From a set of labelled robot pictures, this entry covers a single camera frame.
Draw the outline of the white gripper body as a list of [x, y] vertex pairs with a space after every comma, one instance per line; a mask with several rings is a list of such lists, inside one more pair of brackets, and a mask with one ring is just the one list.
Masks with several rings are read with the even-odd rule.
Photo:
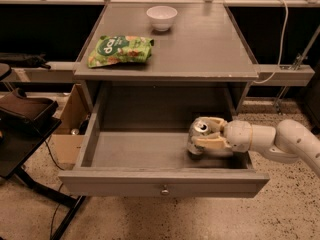
[[247, 152], [252, 138], [252, 126], [246, 121], [229, 122], [223, 131], [229, 146], [234, 152]]

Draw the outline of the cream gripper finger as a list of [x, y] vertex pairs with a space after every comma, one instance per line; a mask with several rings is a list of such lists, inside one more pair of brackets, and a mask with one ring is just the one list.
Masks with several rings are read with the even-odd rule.
[[199, 150], [223, 150], [230, 148], [227, 139], [220, 133], [193, 136], [191, 140], [193, 145]]
[[222, 132], [228, 124], [226, 120], [220, 117], [204, 117], [203, 120], [207, 125], [207, 131], [210, 133]]

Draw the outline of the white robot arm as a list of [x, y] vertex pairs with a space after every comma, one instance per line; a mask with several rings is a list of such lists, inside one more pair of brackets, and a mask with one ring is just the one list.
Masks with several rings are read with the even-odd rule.
[[206, 151], [216, 154], [255, 151], [280, 163], [301, 159], [320, 177], [320, 140], [292, 119], [271, 127], [241, 120], [227, 122], [218, 117], [198, 117], [190, 126], [187, 149], [194, 156]]

